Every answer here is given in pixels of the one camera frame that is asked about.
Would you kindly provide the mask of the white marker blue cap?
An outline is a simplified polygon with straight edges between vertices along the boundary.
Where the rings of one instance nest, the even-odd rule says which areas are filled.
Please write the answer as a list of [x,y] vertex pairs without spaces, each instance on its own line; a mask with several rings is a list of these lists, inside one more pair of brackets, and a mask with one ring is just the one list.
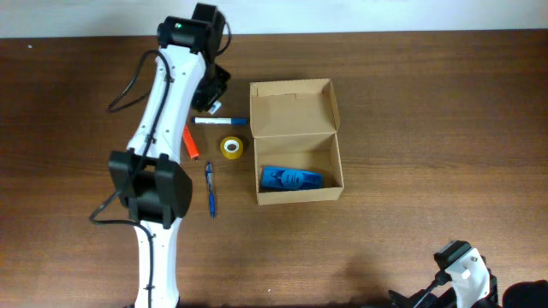
[[245,117],[193,117],[192,123],[245,126],[248,124],[248,119]]

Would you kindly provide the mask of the orange stapler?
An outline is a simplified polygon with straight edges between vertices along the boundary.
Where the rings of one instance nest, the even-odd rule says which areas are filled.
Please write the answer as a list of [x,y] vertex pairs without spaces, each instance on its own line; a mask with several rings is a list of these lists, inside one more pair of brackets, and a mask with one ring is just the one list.
[[185,125],[183,128],[182,140],[187,150],[188,156],[193,160],[198,160],[200,158],[200,152],[187,125]]

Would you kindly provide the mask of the yellow tape roll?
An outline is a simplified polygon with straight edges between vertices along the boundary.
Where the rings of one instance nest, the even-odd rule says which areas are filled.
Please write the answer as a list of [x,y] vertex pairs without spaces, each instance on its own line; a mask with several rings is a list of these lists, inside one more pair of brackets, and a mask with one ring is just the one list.
[[220,151],[223,156],[229,160],[236,160],[243,154],[243,143],[236,136],[228,136],[224,138],[220,144]]

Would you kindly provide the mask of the blue ballpoint pen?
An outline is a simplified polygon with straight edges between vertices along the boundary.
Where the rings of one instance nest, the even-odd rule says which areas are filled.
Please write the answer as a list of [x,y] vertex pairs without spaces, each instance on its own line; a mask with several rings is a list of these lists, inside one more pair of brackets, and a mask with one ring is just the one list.
[[206,179],[206,185],[208,190],[209,212],[210,212],[211,218],[214,219],[217,214],[217,206],[216,206],[216,199],[215,199],[215,193],[214,193],[214,187],[213,187],[213,171],[212,171],[212,165],[210,162],[208,162],[205,166],[205,179]]

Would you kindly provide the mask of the brown cardboard box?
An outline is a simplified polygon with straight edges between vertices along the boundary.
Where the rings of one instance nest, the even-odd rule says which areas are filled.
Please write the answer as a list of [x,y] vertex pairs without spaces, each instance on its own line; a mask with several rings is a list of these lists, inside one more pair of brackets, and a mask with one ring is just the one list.
[[[257,203],[339,199],[344,189],[337,137],[341,120],[331,80],[254,82],[249,97]],[[318,173],[323,184],[311,190],[266,188],[267,167]]]

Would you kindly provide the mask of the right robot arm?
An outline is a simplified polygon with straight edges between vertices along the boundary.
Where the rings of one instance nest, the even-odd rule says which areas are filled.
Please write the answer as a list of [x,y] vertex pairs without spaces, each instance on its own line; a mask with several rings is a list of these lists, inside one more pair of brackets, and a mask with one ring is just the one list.
[[464,240],[448,243],[434,255],[439,267],[430,285],[406,297],[389,291],[392,307],[422,308],[537,308],[547,306],[547,281],[524,281],[500,295],[497,277],[484,256]]

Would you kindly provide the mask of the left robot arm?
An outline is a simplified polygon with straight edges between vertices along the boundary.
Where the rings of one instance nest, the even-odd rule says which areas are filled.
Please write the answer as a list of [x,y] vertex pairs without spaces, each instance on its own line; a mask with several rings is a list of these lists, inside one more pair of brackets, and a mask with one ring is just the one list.
[[158,48],[145,54],[157,64],[138,129],[124,151],[110,154],[113,198],[128,210],[139,252],[136,307],[176,307],[176,245],[192,199],[193,183],[181,166],[183,131],[190,110],[213,110],[229,73],[216,64],[228,44],[224,15],[199,3],[189,19],[160,23]]

